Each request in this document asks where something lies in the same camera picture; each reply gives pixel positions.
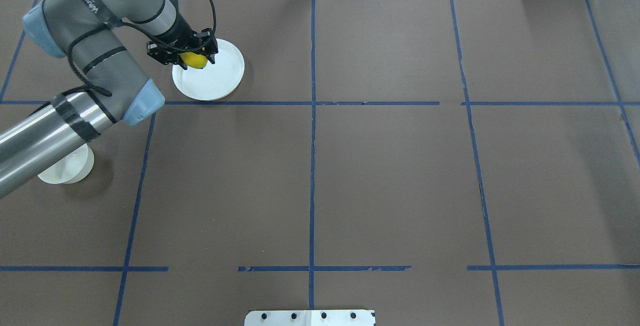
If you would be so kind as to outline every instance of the yellow object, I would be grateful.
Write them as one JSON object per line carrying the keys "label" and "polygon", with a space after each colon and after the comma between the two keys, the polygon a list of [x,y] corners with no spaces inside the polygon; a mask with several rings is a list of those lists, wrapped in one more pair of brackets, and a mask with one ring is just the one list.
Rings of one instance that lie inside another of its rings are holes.
{"label": "yellow object", "polygon": [[190,66],[191,68],[197,68],[198,70],[203,69],[208,62],[206,57],[204,57],[203,55],[194,54],[193,52],[180,54],[180,58],[187,66]]}

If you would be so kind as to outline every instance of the black band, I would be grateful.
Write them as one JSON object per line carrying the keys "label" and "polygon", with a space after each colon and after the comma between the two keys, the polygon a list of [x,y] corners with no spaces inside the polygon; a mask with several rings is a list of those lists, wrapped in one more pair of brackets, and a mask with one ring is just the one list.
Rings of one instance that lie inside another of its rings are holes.
{"label": "black band", "polygon": [[64,122],[73,129],[73,131],[80,136],[86,143],[93,141],[94,139],[100,137],[100,134],[91,123],[85,121],[80,117],[76,108],[73,107],[69,101],[67,101],[66,97],[62,95],[55,96],[50,100],[51,105],[60,115]]}
{"label": "black band", "polygon": [[111,121],[111,123],[114,123],[114,125],[116,123],[118,123],[118,121],[116,120],[116,118],[112,115],[111,112],[109,112],[109,110],[107,109],[107,107],[105,107],[105,105],[100,102],[100,100],[98,99],[98,97],[96,97],[96,95],[94,95],[94,93],[92,91],[87,91],[86,92],[87,95],[89,95],[89,97],[95,102],[95,104],[98,105],[98,107],[101,109],[101,111],[104,112],[104,114],[107,115],[107,118],[109,118],[109,120]]}
{"label": "black band", "polygon": [[82,73],[84,73],[85,75],[87,74],[87,72],[89,72],[91,70],[91,68],[95,67],[98,65],[98,63],[104,61],[105,59],[111,57],[114,54],[119,54],[122,51],[126,51],[127,49],[124,48],[124,46],[120,46],[120,47],[116,47],[112,50],[110,50],[109,52],[104,52],[102,55],[98,56],[96,59],[94,59],[93,61],[89,62],[89,64],[87,64],[84,68],[82,68]]}
{"label": "black band", "polygon": [[107,25],[110,29],[122,26],[122,21],[117,18],[114,13],[107,7],[102,0],[82,0],[89,8],[91,13],[95,14],[100,22]]}
{"label": "black band", "polygon": [[148,20],[144,20],[144,21],[140,21],[140,22],[135,22],[133,21],[133,23],[137,24],[137,25],[144,25],[145,23],[149,23],[153,20],[155,20],[156,18],[158,18],[160,16],[160,14],[162,13],[162,11],[165,10],[165,3],[167,2],[167,0],[162,0],[162,7],[160,7],[160,10],[158,11],[158,13],[154,14],[153,17],[149,18]]}

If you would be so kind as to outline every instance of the white metal plate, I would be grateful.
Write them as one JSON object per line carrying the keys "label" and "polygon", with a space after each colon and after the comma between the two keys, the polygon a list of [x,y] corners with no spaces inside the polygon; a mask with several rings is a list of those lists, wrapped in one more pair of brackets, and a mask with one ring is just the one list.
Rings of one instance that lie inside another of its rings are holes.
{"label": "white metal plate", "polygon": [[375,326],[375,314],[374,310],[251,311],[244,326]]}

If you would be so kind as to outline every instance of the silver metal tube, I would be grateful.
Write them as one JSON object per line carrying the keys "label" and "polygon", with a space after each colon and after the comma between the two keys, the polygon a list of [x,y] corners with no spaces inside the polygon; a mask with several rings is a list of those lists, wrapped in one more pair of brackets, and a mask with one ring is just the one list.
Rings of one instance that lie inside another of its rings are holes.
{"label": "silver metal tube", "polygon": [[[112,125],[87,95],[67,100],[78,114],[102,133]],[[0,135],[0,198],[66,157],[85,142],[51,106],[46,106]]]}

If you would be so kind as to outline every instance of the vertical blue tape line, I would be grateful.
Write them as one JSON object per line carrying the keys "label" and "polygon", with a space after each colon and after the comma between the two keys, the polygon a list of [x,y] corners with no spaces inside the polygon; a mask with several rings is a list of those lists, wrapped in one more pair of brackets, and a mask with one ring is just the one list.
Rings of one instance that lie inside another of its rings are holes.
{"label": "vertical blue tape line", "polygon": [[133,209],[133,217],[131,219],[131,229],[128,232],[128,242],[126,243],[126,255],[124,257],[124,269],[122,270],[122,277],[120,279],[120,288],[118,292],[118,303],[116,304],[116,311],[113,317],[113,326],[118,326],[120,321],[120,312],[122,308],[122,299],[124,297],[124,289],[127,284],[127,270],[129,261],[131,259],[131,248],[133,247],[133,236],[136,232],[136,223],[138,221],[138,210],[140,209],[140,198],[142,196],[142,184],[145,181],[145,174],[147,172],[147,160],[149,159],[149,146],[151,145],[151,135],[154,132],[154,125],[156,123],[156,114],[151,116],[151,122],[149,123],[149,133],[146,137],[146,147],[144,148],[144,157],[142,158],[142,170],[140,171],[140,181],[137,184],[137,195],[135,196],[135,207]]}
{"label": "vertical blue tape line", "polygon": [[638,166],[640,166],[640,153],[638,153],[638,144],[636,144],[636,138],[634,137],[633,131],[631,131],[631,125],[629,125],[629,119],[627,118],[627,112],[625,111],[625,106],[622,103],[622,97],[620,97],[620,91],[618,91],[618,85],[616,84],[616,80],[613,77],[613,72],[611,71],[609,59],[607,57],[606,52],[604,52],[604,47],[602,46],[602,40],[600,37],[600,33],[598,32],[598,27],[596,26],[594,12],[592,11],[592,5],[589,2],[589,0],[584,0],[584,2],[587,5],[587,13],[589,14],[589,20],[591,21],[591,26],[593,27],[593,33],[596,36],[596,41],[598,42],[600,54],[602,55],[602,60],[604,61],[604,65],[606,67],[606,74],[608,74],[608,79],[611,81],[611,86],[613,87],[613,93],[615,93],[615,100],[617,100],[618,107],[620,107],[620,113],[622,113],[622,119],[624,120],[624,127],[626,127],[626,132],[627,134],[629,134],[629,140],[631,141],[631,147],[633,148],[635,161],[637,162]]}
{"label": "vertical blue tape line", "polygon": [[469,122],[469,132],[471,134],[471,145],[473,146],[473,158],[475,160],[475,171],[478,177],[478,186],[480,187],[480,199],[482,200],[482,215],[484,216],[484,232],[486,234],[487,248],[489,249],[489,261],[491,262],[491,275],[493,276],[493,291],[495,294],[495,303],[498,310],[498,322],[500,326],[505,326],[505,317],[503,316],[503,302],[500,296],[500,287],[498,284],[498,271],[496,271],[496,257],[494,256],[494,242],[491,237],[491,227],[489,226],[489,212],[487,212],[487,199],[485,198],[485,186],[482,181],[482,170],[480,169],[480,158],[478,157],[478,144],[476,143],[476,132],[474,130],[473,117],[471,115],[471,101],[469,98],[469,89],[467,88],[467,78],[462,67],[462,47],[460,46],[460,34],[458,33],[458,19],[456,17],[456,7],[453,0],[451,3],[451,17],[453,19],[453,31],[455,33],[455,45],[457,46],[457,60],[460,63],[460,76],[462,77],[462,85],[464,89],[464,102],[466,105],[466,117]]}
{"label": "vertical blue tape line", "polygon": [[[33,0],[33,4],[31,8],[34,8],[38,4],[38,0]],[[0,103],[2,103],[3,98],[5,97],[5,92],[7,91],[7,86],[9,86],[9,80],[11,79],[11,74],[14,72],[14,66],[16,65],[16,61],[18,60],[18,55],[20,54],[20,49],[23,47],[23,41],[25,41],[25,31],[22,31],[20,34],[20,40],[18,41],[18,45],[15,48],[15,52],[13,53],[13,58],[11,59],[11,64],[9,65],[9,70],[6,73],[6,77],[4,78],[4,84],[2,84],[2,90],[0,90]]]}
{"label": "vertical blue tape line", "polygon": [[314,248],[316,241],[316,0],[311,0],[311,176],[309,199],[309,309],[314,301]]}

